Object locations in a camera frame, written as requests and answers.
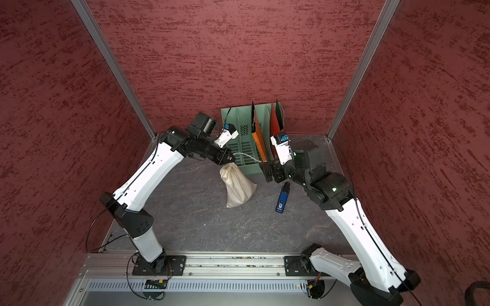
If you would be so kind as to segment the beige cloth soil bag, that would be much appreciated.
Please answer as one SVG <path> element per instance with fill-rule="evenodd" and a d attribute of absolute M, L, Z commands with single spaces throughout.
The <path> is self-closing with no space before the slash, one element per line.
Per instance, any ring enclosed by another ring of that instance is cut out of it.
<path fill-rule="evenodd" d="M 247 178 L 234 162 L 222 166 L 219 174 L 227 189 L 227 209 L 247 203 L 255 194 L 257 184 Z"/>

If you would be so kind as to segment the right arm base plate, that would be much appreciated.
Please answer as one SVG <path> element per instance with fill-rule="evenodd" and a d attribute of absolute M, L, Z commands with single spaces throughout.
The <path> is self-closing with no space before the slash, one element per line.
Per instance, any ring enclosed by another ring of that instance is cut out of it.
<path fill-rule="evenodd" d="M 317 271 L 309 258 L 305 256 L 285 256 L 283 258 L 285 275 L 288 277 L 315 278 L 319 274 L 322 277 L 330 277 L 329 274 Z"/>

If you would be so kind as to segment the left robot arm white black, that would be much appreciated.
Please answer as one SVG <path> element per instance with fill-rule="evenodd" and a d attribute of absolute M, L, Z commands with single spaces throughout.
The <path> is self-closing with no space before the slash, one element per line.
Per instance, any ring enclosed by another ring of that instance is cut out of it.
<path fill-rule="evenodd" d="M 237 138 L 239 132 L 233 124 L 226 123 L 213 140 L 211 135 L 216 125 L 216 120 L 200 112 L 187 128 L 172 126 L 159 134 L 153 152 L 131 178 L 113 193 L 104 193 L 100 198 L 129 235 L 140 264 L 154 275 L 165 273 L 168 265 L 166 253 L 154 234 L 154 218 L 144 206 L 160 182 L 185 157 L 198 155 L 217 165 L 234 162 L 226 144 Z"/>

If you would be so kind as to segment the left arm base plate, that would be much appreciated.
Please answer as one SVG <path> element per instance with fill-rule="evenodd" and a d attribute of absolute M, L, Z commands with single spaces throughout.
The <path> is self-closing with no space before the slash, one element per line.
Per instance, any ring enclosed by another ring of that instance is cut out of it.
<path fill-rule="evenodd" d="M 182 276 L 186 260 L 186 256 L 161 255 L 150 263 L 138 255 L 131 274 L 135 276 Z"/>

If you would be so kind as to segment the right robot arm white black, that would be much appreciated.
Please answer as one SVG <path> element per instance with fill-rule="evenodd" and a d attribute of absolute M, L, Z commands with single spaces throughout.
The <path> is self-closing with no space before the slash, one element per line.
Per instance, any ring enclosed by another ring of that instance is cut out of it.
<path fill-rule="evenodd" d="M 347 260 L 319 244 L 304 250 L 313 268 L 350 287 L 361 305 L 401 305 L 421 278 L 395 259 L 379 237 L 344 175 L 327 170 L 319 147 L 309 140 L 293 144 L 284 133 L 271 137 L 277 157 L 260 165 L 266 181 L 287 179 L 302 186 L 341 230 L 357 259 Z"/>

